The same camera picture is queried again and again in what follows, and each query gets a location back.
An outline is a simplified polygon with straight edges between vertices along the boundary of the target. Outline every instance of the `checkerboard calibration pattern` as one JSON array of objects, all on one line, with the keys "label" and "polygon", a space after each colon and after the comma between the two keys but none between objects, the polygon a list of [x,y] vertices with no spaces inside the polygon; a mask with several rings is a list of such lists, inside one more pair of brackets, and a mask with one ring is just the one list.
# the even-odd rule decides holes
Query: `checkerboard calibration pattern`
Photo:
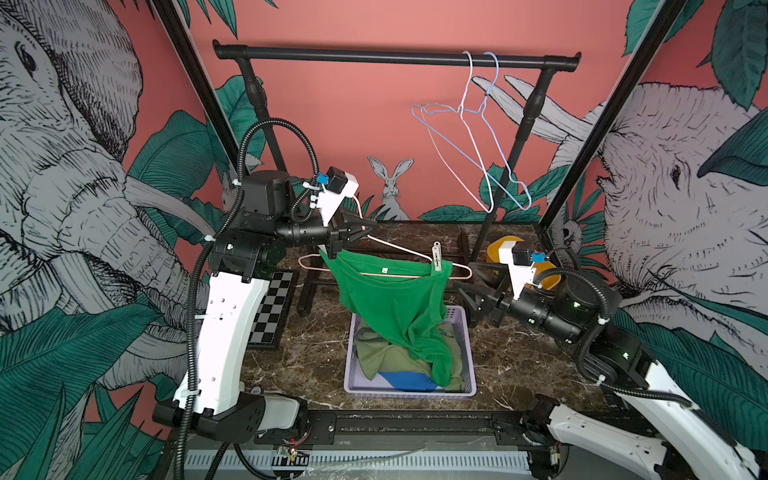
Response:
[{"label": "checkerboard calibration pattern", "polygon": [[276,349],[280,344],[298,275],[291,270],[278,270],[272,275],[270,288],[256,311],[250,330],[250,348]]}]

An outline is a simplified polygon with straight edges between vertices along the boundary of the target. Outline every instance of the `elephant illustration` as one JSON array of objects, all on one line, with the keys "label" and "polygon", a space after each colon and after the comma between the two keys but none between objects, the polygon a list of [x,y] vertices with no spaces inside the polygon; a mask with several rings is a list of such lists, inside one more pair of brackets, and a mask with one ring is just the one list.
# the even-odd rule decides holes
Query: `elephant illustration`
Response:
[{"label": "elephant illustration", "polygon": [[[523,98],[533,90],[518,78],[505,79]],[[473,81],[484,90],[490,85],[480,77]],[[522,106],[512,96],[501,88],[490,96],[519,123]],[[533,133],[559,145],[550,169],[573,163],[603,108],[600,104],[580,119],[546,99]],[[658,281],[701,299],[768,312],[762,294],[768,275],[768,189],[719,173],[697,176],[704,161],[758,113],[755,106],[745,110],[734,104],[720,88],[640,84],[597,157],[609,174],[598,180],[605,193],[608,262],[624,295],[632,296],[623,306],[633,318],[682,326],[702,339],[718,333],[768,379],[765,334],[694,305]],[[563,212],[557,218],[554,240],[567,244],[565,231],[574,225],[564,225]],[[688,311],[660,315],[665,309]],[[706,327],[699,326],[703,321]]]},{"label": "elephant illustration", "polygon": [[[55,307],[96,314],[144,294],[164,324],[150,324],[97,383],[158,373],[180,382],[189,273],[145,209],[214,230],[126,175],[141,70],[110,7],[89,3],[0,2],[0,336]],[[198,308],[207,296],[198,281]],[[77,456],[88,399],[62,423],[49,478],[64,478]]]}]

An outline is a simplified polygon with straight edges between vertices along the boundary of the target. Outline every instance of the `clothespin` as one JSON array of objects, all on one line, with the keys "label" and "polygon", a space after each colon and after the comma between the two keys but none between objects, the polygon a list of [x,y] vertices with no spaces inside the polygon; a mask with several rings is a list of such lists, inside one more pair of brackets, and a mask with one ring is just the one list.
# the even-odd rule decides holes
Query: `clothespin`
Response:
[{"label": "clothespin", "polygon": [[432,245],[432,265],[435,267],[435,271],[442,272],[442,253],[440,251],[440,242],[435,242]]}]

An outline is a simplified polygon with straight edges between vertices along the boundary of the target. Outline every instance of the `clothing rack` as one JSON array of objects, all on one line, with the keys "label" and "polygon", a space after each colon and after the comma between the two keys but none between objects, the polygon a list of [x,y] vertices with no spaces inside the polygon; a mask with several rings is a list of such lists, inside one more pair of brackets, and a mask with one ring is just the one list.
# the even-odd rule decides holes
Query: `clothing rack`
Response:
[{"label": "clothing rack", "polygon": [[[364,50],[328,50],[315,48],[274,48],[274,47],[250,47],[248,45],[222,45],[214,40],[214,52],[221,59],[234,60],[240,67],[240,73],[243,75],[246,95],[248,101],[253,105],[258,120],[264,120],[270,117],[266,108],[266,94],[261,84],[256,78],[251,60],[253,59],[273,59],[273,60],[298,60],[298,61],[344,61],[353,63],[385,63],[399,65],[450,65],[456,67],[468,67],[469,59],[463,54],[446,53],[428,53],[428,52],[409,52],[409,51],[364,51]],[[523,146],[531,134],[533,123],[541,113],[541,108],[547,98],[547,89],[549,84],[559,71],[575,71],[581,60],[581,53],[573,57],[563,57],[554,55],[545,55],[542,57],[499,55],[498,66],[500,68],[533,68],[539,70],[538,80],[533,91],[528,96],[523,108],[523,118],[518,126],[515,142],[509,152],[508,167],[505,167],[502,178],[499,183],[506,188],[509,183],[509,171],[515,169],[515,165],[520,158]],[[473,55],[472,62],[478,67],[495,67],[496,63],[490,55]],[[266,144],[270,148],[272,157],[278,170],[288,171],[286,169],[283,154],[280,152],[280,146],[277,143],[272,126],[264,128]],[[444,253],[444,257],[458,257],[462,263],[476,261],[482,249],[485,237],[488,235],[488,229],[491,223],[496,220],[498,205],[501,203],[504,191],[497,188],[493,196],[494,209],[485,216],[478,238],[468,253],[468,241],[466,232],[462,231],[459,235],[459,251],[455,253]],[[297,309],[300,315],[309,314],[312,308],[312,299],[316,288],[320,284],[329,284],[328,280],[320,280],[319,272],[310,270],[304,282],[304,288],[300,294],[299,305]]]}]

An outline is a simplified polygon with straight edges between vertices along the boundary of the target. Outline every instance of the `pink wire hanger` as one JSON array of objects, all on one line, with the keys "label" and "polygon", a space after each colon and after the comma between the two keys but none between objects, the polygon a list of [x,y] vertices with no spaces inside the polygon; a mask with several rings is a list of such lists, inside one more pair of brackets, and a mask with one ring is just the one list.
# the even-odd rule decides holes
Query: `pink wire hanger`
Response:
[{"label": "pink wire hanger", "polygon": [[[353,196],[353,199],[354,199],[355,203],[357,204],[357,213],[358,213],[358,215],[360,215],[360,218],[362,218],[362,208],[360,207],[360,200],[358,200],[358,198],[354,197],[354,196]],[[381,240],[380,238],[371,237],[370,235],[366,235],[366,238],[369,238],[370,240],[373,240],[373,241],[376,241],[376,242],[379,242],[379,243],[383,243],[383,244],[385,244],[385,245],[387,245],[389,247],[396,248],[398,250],[402,250],[404,252],[411,253],[411,254],[416,255],[418,257],[426,258],[427,260],[429,260],[430,263],[432,262],[432,258],[427,256],[427,255],[425,255],[424,253],[419,253],[419,252],[415,252],[413,250],[408,250],[407,248],[401,247],[400,245],[395,245],[394,243],[386,242],[384,240]],[[307,266],[307,265],[304,265],[303,263],[301,263],[301,260],[304,260],[305,258],[310,258],[310,257],[320,257],[320,255],[318,253],[310,253],[309,255],[304,255],[303,257],[299,257],[299,259],[298,259],[299,266],[301,266],[304,270],[318,270],[320,272],[330,272],[331,271],[331,270],[328,270],[327,268],[319,268],[317,266]],[[472,278],[472,269],[471,268],[469,268],[466,265],[461,265],[460,263],[453,263],[453,265],[454,266],[458,266],[460,268],[467,269],[467,271],[469,272],[469,275],[468,276],[451,276],[451,277],[449,277],[449,280],[469,280],[470,278]],[[366,276],[392,276],[392,277],[395,277],[395,278],[421,278],[418,275],[395,275],[395,274],[392,274],[392,273],[362,273],[362,275],[366,275]]]}]

